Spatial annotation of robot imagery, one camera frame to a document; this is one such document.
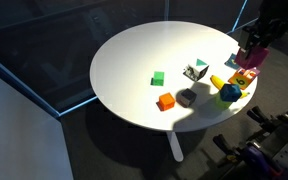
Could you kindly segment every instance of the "gray floor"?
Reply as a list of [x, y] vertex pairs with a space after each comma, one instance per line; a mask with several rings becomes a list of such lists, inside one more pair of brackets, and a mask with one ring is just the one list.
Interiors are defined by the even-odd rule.
[[222, 133], [230, 144], [241, 145], [260, 129], [246, 116], [248, 109], [258, 105], [267, 115], [288, 110], [288, 55], [277, 49], [270, 48], [259, 68], [257, 90], [241, 112], [208, 129], [178, 133], [185, 156], [180, 163], [173, 159], [163, 132], [130, 125], [98, 101], [66, 115], [62, 125], [74, 179], [218, 179], [229, 167], [216, 167], [224, 154], [212, 142], [215, 135]]

